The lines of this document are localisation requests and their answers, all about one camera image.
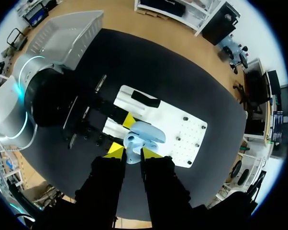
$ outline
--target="black cabinet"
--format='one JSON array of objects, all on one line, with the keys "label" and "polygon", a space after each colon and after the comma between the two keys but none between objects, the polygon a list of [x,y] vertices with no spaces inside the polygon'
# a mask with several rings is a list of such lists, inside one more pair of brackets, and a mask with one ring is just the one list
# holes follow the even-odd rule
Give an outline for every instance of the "black cabinet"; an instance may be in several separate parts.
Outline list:
[{"label": "black cabinet", "polygon": [[239,17],[240,14],[226,2],[202,30],[202,36],[213,45],[217,45],[235,30],[234,25],[237,24]]}]

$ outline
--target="light blue object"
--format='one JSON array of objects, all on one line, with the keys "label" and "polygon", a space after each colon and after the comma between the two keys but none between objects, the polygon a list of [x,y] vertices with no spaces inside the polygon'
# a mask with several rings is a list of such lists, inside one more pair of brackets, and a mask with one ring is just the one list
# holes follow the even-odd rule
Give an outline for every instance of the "light blue object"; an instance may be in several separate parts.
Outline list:
[{"label": "light blue object", "polygon": [[247,60],[246,52],[241,50],[239,47],[239,44],[237,44],[232,37],[229,35],[226,36],[223,40],[221,40],[217,44],[221,49],[223,49],[225,46],[227,46],[233,53],[233,60],[230,60],[230,64],[236,65],[238,64],[241,59],[240,59],[240,53],[244,56],[244,58]]},{"label": "light blue object", "polygon": [[141,161],[143,147],[157,153],[158,143],[165,143],[164,132],[143,121],[137,121],[130,127],[131,132],[124,138],[126,147],[127,164],[136,164]]}]

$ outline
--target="blue plastic part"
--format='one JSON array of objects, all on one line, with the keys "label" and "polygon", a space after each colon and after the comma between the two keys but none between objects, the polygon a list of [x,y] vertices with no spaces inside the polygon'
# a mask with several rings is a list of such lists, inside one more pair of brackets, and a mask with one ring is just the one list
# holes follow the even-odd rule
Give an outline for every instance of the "blue plastic part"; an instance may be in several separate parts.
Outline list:
[{"label": "blue plastic part", "polygon": [[125,136],[123,143],[126,147],[127,164],[136,164],[141,161],[141,149],[143,147],[158,152],[158,144],[165,143],[166,137],[160,129],[146,122],[135,122],[131,128],[131,132]]},{"label": "blue plastic part", "polygon": [[159,143],[165,143],[166,141],[164,132],[152,126],[151,124],[143,122],[143,121],[135,122],[130,127],[130,130],[133,133],[138,134],[139,138],[142,138],[143,140],[150,140],[150,141],[155,141]]}]

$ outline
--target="wall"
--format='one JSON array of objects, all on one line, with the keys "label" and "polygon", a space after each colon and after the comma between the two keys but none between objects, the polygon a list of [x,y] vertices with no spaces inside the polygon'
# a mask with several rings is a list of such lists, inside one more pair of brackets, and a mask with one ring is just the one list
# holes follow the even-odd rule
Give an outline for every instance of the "wall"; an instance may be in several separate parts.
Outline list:
[{"label": "wall", "polygon": [[19,30],[23,30],[27,26],[26,22],[19,18],[17,12],[15,10],[11,10],[6,18],[0,24],[0,54],[9,47],[7,44],[7,37],[9,36],[10,32],[14,28],[18,28]]},{"label": "wall", "polygon": [[265,70],[276,70],[280,86],[288,84],[281,48],[265,19],[247,0],[227,0],[241,14],[233,39],[248,46],[248,60],[260,58]]}]

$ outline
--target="white plastic basket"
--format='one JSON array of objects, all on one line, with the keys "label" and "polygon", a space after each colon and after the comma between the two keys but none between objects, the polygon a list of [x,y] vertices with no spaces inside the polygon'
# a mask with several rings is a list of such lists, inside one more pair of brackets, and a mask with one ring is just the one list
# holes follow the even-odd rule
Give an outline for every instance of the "white plastic basket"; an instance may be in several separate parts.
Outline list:
[{"label": "white plastic basket", "polygon": [[101,30],[103,11],[70,13],[50,19],[27,48],[74,70]]}]

